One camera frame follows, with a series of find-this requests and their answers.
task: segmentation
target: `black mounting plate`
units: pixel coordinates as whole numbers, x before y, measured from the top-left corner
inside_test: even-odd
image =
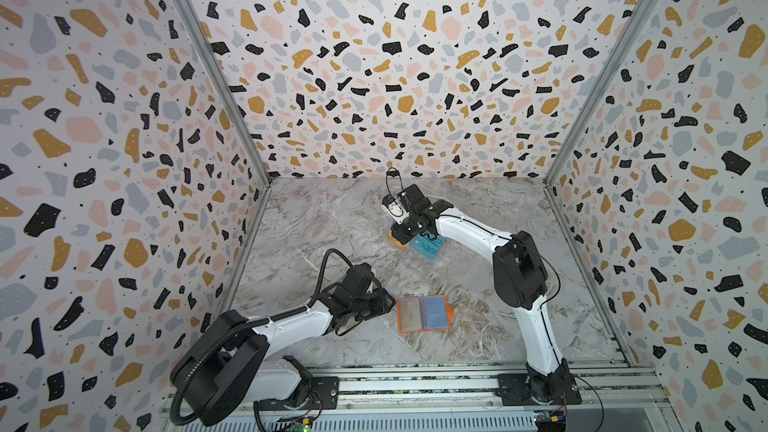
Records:
[[[496,389],[496,395],[502,398],[502,405],[505,407],[514,405],[541,405],[539,402],[531,398],[531,389],[527,384],[527,374],[499,374],[496,376],[498,379],[498,389]],[[578,405],[581,403],[581,395],[578,389],[573,390],[567,388],[565,391],[565,399],[568,405]],[[562,405],[562,397],[552,400],[550,405]]]
[[[320,410],[320,402],[317,399],[317,392],[320,394],[323,410],[334,410],[339,401],[339,378],[338,377],[313,377],[310,386],[310,397],[312,398],[312,410]],[[298,410],[289,408],[284,400],[262,400],[259,402],[259,410]]]

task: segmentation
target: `terrazzo wallpaper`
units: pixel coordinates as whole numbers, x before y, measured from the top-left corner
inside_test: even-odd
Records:
[[[768,430],[765,0],[660,0],[555,182],[687,430]]]
[[[0,0],[0,26],[0,430],[151,430],[251,164],[169,0]]]
[[[638,0],[191,1],[273,177],[536,177]]]

